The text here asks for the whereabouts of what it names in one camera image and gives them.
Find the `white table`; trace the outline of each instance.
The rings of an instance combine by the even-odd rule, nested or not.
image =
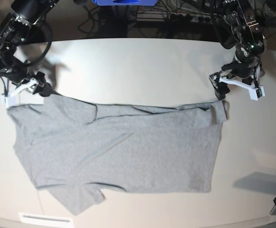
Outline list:
[[[203,41],[95,39],[54,42],[47,59],[57,64],[51,69],[62,95],[102,104],[175,106],[216,100],[208,76],[233,54],[219,43]],[[11,148],[15,131],[0,104],[0,217],[19,220],[18,212],[65,216],[78,228],[251,228],[276,221],[269,216],[276,196],[276,52],[268,51],[263,63],[266,97],[252,101],[248,91],[237,87],[227,95],[229,120],[223,125],[210,193],[104,190],[107,200],[77,217],[47,191],[33,189]]]

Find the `gray t-shirt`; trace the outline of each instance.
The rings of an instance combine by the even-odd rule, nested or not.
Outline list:
[[[8,109],[16,155],[31,182],[77,215],[132,193],[209,192],[227,120],[224,103],[160,108],[98,105],[51,95]]]

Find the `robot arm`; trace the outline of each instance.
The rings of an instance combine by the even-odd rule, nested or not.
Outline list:
[[[226,0],[221,3],[212,0],[211,6],[212,23],[222,46],[227,49],[236,47],[233,62],[222,66],[220,72],[209,77],[216,96],[219,100],[224,99],[230,92],[227,85],[236,85],[247,89],[252,100],[258,100],[265,96],[264,88],[260,85],[260,77],[265,74],[260,57],[265,50],[265,39],[254,11],[247,0]],[[214,9],[218,9],[218,20],[214,17]],[[217,22],[230,34],[229,43],[222,41]]]
[[[15,0],[11,7],[13,14],[8,14],[0,25],[0,77],[11,81],[16,85],[16,90],[9,93],[5,86],[4,97],[6,103],[24,89],[29,89],[33,94],[49,96],[52,92],[50,84],[45,80],[42,72],[36,74],[29,72],[28,68],[38,64],[47,54],[52,42],[52,30],[44,20],[46,14],[57,4],[59,0]],[[47,31],[48,44],[40,57],[28,63],[22,63],[14,53],[19,45],[22,45],[29,37],[32,26],[41,24]]]

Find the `blue object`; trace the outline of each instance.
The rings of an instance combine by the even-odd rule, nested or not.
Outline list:
[[[92,0],[99,6],[130,6],[130,5],[140,5],[140,6],[154,6],[157,0]]]

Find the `white vent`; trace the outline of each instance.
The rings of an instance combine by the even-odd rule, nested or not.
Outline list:
[[[22,223],[56,228],[74,228],[71,218],[32,215],[26,213],[19,213],[19,216]]]

